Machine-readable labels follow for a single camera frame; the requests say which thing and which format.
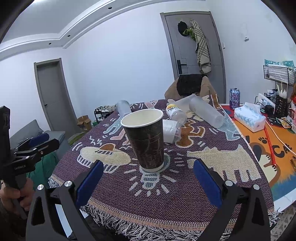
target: cup rim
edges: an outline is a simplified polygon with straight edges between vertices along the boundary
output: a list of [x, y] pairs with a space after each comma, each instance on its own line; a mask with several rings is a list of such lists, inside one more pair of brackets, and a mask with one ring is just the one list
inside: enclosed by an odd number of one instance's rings
[[[132, 115], [133, 113], [136, 113], [136, 112], [138, 112], [138, 111], [147, 111], [147, 110], [156, 110], [156, 111], [158, 111], [158, 112], [161, 112], [161, 116], [160, 116], [159, 118], [157, 118], [156, 120], [154, 120], [154, 121], [148, 122], [148, 123], [146, 123], [146, 124], [138, 125], [138, 126], [128, 126], [128, 125], [124, 125], [124, 124], [122, 123], [122, 120], [123, 120], [125, 117], [127, 117], [127, 116], [129, 116], [129, 115]], [[122, 125], [123, 127], [126, 127], [126, 128], [139, 128], [139, 127], [149, 126], [149, 125], [151, 125], [151, 124], [154, 124], [154, 123], [158, 122], [159, 120], [161, 120], [161, 119], [163, 118], [163, 115], [164, 115], [163, 112], [162, 112], [161, 110], [159, 110], [159, 109], [153, 109], [153, 108], [151, 108], [151, 109], [137, 110], [137, 111], [134, 111], [134, 112], [129, 113], [128, 115], [124, 116], [124, 117], [121, 119], [120, 123], [121, 123], [121, 125]]]

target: door frame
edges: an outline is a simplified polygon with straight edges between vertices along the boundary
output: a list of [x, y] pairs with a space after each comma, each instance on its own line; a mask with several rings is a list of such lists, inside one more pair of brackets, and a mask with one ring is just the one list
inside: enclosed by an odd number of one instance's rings
[[69, 92], [68, 92], [66, 80], [65, 80], [65, 75], [64, 75], [64, 70], [63, 70], [63, 64], [62, 64], [62, 58], [51, 59], [51, 60], [42, 61], [42, 62], [38, 62], [38, 63], [35, 62], [34, 63], [34, 71], [35, 71], [35, 79], [36, 79], [36, 85], [37, 85], [37, 90], [38, 90], [38, 94], [39, 94], [39, 99], [40, 99], [40, 102], [41, 102], [41, 106], [42, 106], [42, 109], [43, 109], [45, 118], [46, 118], [46, 120], [48, 122], [48, 125], [50, 127], [50, 130], [52, 130], [52, 131], [54, 130], [54, 128], [53, 128], [52, 123], [51, 123], [51, 121], [49, 119], [49, 116], [47, 114], [47, 110], [46, 110], [46, 108], [44, 106], [44, 101], [43, 101], [43, 97], [42, 97], [42, 93], [41, 93], [41, 89], [40, 89], [40, 84], [39, 84], [38, 73], [37, 73], [37, 66], [44, 65], [44, 64], [49, 64], [49, 63], [56, 63], [56, 62], [58, 62], [58, 65], [60, 66], [60, 69], [61, 69], [63, 84], [64, 84], [64, 88], [65, 88], [65, 91], [66, 91], [67, 100], [68, 100], [69, 105], [70, 105], [70, 112], [72, 114], [72, 115], [70, 115], [70, 118], [72, 119], [73, 123], [75, 123], [75, 125], [78, 123], [78, 120], [77, 120], [77, 117], [76, 117], [74, 108], [72, 106], [70, 95], [69, 95]]
[[165, 29], [165, 35], [166, 35], [167, 42], [168, 42], [168, 48], [169, 48], [169, 51], [170, 51], [170, 59], [172, 61], [172, 67], [173, 67], [173, 73], [174, 73], [175, 80], [179, 77], [179, 74], [178, 74], [178, 68], [177, 68], [175, 52], [174, 52], [174, 48], [173, 48], [173, 42], [172, 42], [172, 39], [170, 37], [170, 31], [169, 31], [168, 24], [167, 24], [167, 21], [166, 21], [165, 17], [170, 16], [170, 15], [178, 15], [178, 14], [208, 14], [208, 15], [210, 15], [211, 20], [212, 20], [213, 25], [214, 25], [215, 33], [216, 33], [218, 44], [219, 44], [219, 48], [220, 48], [222, 71], [223, 71], [223, 86], [224, 86], [223, 101], [224, 101], [224, 103], [226, 103], [226, 76], [225, 76], [225, 65], [224, 65], [223, 51], [222, 51], [222, 47], [221, 47], [221, 42], [220, 42], [218, 30], [216, 28], [215, 21], [213, 19], [212, 13], [210, 11], [180, 11], [180, 12], [166, 12], [166, 13], [162, 12], [162, 13], [160, 13], [160, 17], [161, 17], [161, 20], [163, 22], [163, 27]]

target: white cable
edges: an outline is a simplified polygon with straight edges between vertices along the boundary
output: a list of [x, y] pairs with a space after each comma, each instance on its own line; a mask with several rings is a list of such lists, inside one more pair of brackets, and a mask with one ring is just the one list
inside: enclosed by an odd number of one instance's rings
[[272, 130], [272, 132], [275, 134], [275, 136], [277, 137], [277, 139], [290, 151], [293, 153], [293, 155], [296, 157], [296, 154], [294, 151], [292, 151], [289, 147], [287, 147], [287, 145], [285, 143], [282, 142], [281, 139], [279, 139], [279, 137], [276, 135], [276, 133], [274, 132], [274, 130], [271, 128], [270, 124], [266, 121], [266, 123], [269, 125], [270, 129]]

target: brown paper cup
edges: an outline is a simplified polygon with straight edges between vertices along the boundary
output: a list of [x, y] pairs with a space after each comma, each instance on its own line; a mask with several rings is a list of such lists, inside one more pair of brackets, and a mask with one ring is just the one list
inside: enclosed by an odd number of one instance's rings
[[163, 112], [144, 109], [132, 112], [121, 120], [133, 151], [147, 172], [157, 172], [163, 167]]

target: human hand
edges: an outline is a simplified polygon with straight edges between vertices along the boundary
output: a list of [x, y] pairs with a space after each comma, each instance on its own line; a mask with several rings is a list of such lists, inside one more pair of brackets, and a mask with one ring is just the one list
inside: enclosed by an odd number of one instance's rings
[[16, 207], [13, 205], [11, 199], [18, 199], [20, 197], [24, 197], [24, 199], [20, 202], [20, 205], [24, 208], [25, 211], [29, 211], [33, 195], [33, 181], [29, 178], [27, 178], [27, 182], [21, 190], [6, 187], [4, 183], [2, 184], [0, 190], [0, 199], [2, 201], [4, 208], [7, 211], [14, 213], [16, 215], [19, 215], [19, 213]]

